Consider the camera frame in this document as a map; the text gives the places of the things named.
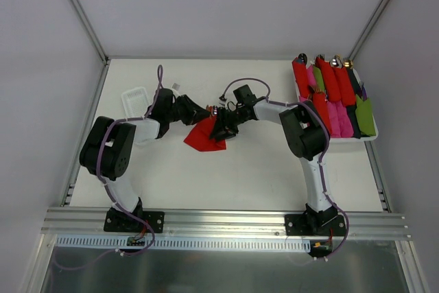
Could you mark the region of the red paper napkin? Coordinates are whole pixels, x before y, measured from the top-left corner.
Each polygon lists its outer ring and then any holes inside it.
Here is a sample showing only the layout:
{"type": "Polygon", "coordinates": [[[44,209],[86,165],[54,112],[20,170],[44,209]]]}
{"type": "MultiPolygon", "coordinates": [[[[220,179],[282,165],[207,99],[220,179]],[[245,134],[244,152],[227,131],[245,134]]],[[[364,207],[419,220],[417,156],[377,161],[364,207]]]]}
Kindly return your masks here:
{"type": "Polygon", "coordinates": [[[213,127],[216,122],[216,116],[203,119],[197,123],[184,140],[188,146],[199,152],[215,152],[226,149],[225,141],[216,141],[210,138],[213,127]]]}

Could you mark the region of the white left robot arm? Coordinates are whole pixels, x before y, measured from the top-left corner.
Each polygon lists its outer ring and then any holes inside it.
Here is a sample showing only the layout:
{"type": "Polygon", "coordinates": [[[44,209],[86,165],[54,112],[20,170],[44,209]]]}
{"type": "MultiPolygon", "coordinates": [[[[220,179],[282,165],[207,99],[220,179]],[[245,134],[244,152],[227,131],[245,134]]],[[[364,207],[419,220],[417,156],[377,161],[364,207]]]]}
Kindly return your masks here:
{"type": "Polygon", "coordinates": [[[159,139],[169,125],[180,121],[187,126],[210,117],[187,95],[159,89],[146,113],[140,117],[112,119],[98,117],[80,151],[79,162],[97,177],[112,202],[106,213],[104,231],[109,233],[162,233],[165,213],[144,211],[141,197],[134,192],[128,171],[134,141],[159,139]]]}

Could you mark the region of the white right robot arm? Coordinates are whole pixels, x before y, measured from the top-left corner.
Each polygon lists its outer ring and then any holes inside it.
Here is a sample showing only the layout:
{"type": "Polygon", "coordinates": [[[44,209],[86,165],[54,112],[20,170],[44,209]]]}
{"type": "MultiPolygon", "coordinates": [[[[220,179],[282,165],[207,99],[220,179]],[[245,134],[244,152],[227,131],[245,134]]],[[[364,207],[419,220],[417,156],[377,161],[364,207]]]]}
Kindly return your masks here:
{"type": "Polygon", "coordinates": [[[338,216],[327,180],[325,154],[329,149],[329,131],[310,101],[283,104],[256,97],[246,84],[234,91],[235,109],[213,107],[216,116],[210,138],[225,141],[235,137],[238,126],[247,121],[269,121],[281,125],[287,145],[300,160],[307,187],[305,218],[293,224],[322,235],[338,216]]]}

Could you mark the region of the black rolled napkin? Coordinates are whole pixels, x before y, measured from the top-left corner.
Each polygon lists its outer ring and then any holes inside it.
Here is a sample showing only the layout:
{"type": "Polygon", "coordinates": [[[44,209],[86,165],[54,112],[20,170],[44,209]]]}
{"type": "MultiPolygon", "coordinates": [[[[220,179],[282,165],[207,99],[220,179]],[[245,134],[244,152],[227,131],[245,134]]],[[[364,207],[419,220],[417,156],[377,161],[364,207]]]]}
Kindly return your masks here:
{"type": "MultiPolygon", "coordinates": [[[[351,86],[354,91],[354,97],[357,96],[357,94],[360,92],[359,82],[357,81],[357,78],[355,77],[353,69],[347,68],[346,69],[348,73],[348,77],[351,83],[351,86]]],[[[355,111],[357,109],[356,105],[356,99],[354,99],[354,104],[352,106],[347,106],[346,111],[348,118],[350,119],[351,125],[353,127],[353,137],[356,139],[360,139],[362,137],[366,137],[364,134],[361,133],[361,130],[359,129],[359,124],[357,122],[357,117],[355,114],[355,111]]]]}

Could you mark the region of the green rolled napkin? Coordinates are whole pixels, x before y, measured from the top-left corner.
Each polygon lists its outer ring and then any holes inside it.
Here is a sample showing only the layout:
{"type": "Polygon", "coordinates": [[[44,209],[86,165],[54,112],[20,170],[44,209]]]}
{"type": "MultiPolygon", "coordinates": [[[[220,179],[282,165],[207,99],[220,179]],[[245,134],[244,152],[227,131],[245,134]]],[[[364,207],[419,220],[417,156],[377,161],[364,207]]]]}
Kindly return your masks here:
{"type": "Polygon", "coordinates": [[[356,107],[355,116],[360,132],[366,136],[375,136],[376,130],[370,99],[363,100],[360,96],[356,95],[356,107]]]}

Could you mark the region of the white perforated utensil basket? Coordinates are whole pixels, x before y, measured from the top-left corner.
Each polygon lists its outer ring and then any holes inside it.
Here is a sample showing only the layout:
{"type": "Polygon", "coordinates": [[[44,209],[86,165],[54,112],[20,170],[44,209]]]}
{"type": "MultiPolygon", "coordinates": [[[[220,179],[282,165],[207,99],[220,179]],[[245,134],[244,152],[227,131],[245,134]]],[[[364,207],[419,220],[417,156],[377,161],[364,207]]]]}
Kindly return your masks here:
{"type": "Polygon", "coordinates": [[[127,118],[144,117],[150,106],[147,91],[143,86],[123,92],[121,101],[127,118]]]}

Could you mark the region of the white tray of rolled napkins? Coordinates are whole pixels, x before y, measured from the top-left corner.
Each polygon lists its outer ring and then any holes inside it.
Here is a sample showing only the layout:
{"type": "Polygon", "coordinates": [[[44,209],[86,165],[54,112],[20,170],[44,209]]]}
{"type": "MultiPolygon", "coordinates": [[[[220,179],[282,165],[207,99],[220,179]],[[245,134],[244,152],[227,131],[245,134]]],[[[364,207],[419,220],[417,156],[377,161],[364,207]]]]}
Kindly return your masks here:
{"type": "Polygon", "coordinates": [[[373,141],[379,131],[371,99],[350,60],[339,56],[309,62],[305,54],[292,60],[298,100],[310,101],[329,130],[333,143],[373,141]]]}

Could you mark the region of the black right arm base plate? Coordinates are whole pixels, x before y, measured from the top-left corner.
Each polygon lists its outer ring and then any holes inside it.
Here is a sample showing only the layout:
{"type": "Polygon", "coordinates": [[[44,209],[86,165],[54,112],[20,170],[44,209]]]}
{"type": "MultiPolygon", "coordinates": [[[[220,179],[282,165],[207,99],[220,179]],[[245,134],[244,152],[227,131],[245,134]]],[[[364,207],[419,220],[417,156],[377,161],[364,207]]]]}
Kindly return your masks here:
{"type": "Polygon", "coordinates": [[[335,236],[346,234],[346,223],[342,215],[319,221],[308,213],[287,214],[284,217],[287,236],[335,236]]]}

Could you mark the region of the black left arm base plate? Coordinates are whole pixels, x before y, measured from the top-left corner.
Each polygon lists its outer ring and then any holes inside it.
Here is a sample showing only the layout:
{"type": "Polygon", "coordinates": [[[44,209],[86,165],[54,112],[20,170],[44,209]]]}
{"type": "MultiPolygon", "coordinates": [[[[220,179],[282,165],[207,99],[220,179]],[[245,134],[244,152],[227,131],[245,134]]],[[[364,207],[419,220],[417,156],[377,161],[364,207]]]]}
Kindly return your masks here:
{"type": "MultiPolygon", "coordinates": [[[[162,211],[143,211],[141,215],[137,216],[145,223],[149,224],[155,233],[163,232],[163,225],[165,223],[165,213],[162,211]]],[[[133,219],[124,212],[117,211],[110,208],[106,212],[104,221],[104,232],[108,233],[140,233],[144,228],[149,233],[146,225],[133,219]]]]}

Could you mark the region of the aluminium front rail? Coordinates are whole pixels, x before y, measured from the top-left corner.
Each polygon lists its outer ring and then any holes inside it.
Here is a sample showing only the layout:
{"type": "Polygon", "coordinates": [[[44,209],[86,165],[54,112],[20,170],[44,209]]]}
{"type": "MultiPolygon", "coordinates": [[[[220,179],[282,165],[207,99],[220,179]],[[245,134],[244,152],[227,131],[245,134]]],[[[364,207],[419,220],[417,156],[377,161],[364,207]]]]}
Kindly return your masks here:
{"type": "MultiPolygon", "coordinates": [[[[51,207],[42,233],[103,234],[106,208],[51,207]]],[[[284,217],[293,211],[214,211],[164,209],[164,237],[285,238],[284,217]]],[[[346,234],[356,240],[410,241],[412,230],[399,213],[349,212],[346,234]]]]}

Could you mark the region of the left frame post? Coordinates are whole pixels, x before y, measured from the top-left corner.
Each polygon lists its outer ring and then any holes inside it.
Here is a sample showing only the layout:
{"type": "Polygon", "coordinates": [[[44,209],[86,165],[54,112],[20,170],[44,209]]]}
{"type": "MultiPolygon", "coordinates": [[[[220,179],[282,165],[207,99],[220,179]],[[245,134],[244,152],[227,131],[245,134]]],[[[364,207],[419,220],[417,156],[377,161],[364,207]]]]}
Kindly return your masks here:
{"type": "Polygon", "coordinates": [[[104,47],[102,46],[102,43],[100,42],[95,29],[93,28],[93,25],[86,14],[84,7],[80,0],[68,0],[71,7],[73,8],[73,11],[75,15],[77,16],[83,30],[85,31],[88,39],[90,40],[93,49],[95,50],[95,53],[97,54],[100,61],[107,65],[108,63],[108,55],[106,54],[106,51],[104,50],[104,47]]]}

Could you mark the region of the frame post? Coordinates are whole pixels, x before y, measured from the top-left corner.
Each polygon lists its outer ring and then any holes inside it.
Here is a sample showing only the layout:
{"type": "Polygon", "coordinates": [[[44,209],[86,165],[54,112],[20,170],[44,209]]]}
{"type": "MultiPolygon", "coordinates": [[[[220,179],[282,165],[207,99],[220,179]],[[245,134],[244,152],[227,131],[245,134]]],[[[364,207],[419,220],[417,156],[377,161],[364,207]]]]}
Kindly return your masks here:
{"type": "Polygon", "coordinates": [[[83,30],[85,31],[88,39],[90,40],[93,49],[95,50],[95,53],[97,54],[100,61],[107,65],[108,63],[108,55],[106,54],[106,51],[104,50],[104,47],[102,46],[102,43],[100,42],[95,29],[93,28],[93,25],[86,14],[84,7],[80,0],[68,0],[71,7],[73,8],[73,11],[75,15],[77,16],[83,30]]]}
{"type": "Polygon", "coordinates": [[[359,37],[355,41],[351,51],[348,54],[348,59],[354,60],[366,44],[367,40],[372,35],[374,29],[377,27],[381,17],[390,5],[392,0],[379,0],[376,7],[372,11],[369,19],[367,20],[363,30],[361,31],[359,37]]]}

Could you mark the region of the right frame post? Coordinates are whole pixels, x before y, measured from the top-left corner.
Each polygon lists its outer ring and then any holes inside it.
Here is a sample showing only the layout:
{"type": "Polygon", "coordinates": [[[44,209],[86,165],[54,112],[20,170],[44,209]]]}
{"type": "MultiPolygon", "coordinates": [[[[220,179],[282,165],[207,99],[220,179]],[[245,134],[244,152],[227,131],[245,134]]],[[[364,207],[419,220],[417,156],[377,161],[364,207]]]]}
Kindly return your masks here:
{"type": "Polygon", "coordinates": [[[372,35],[374,29],[377,27],[381,17],[390,5],[392,0],[379,0],[376,7],[372,11],[369,19],[367,20],[363,30],[361,31],[359,37],[355,41],[351,51],[348,54],[348,59],[354,60],[366,44],[367,40],[372,35]]]}

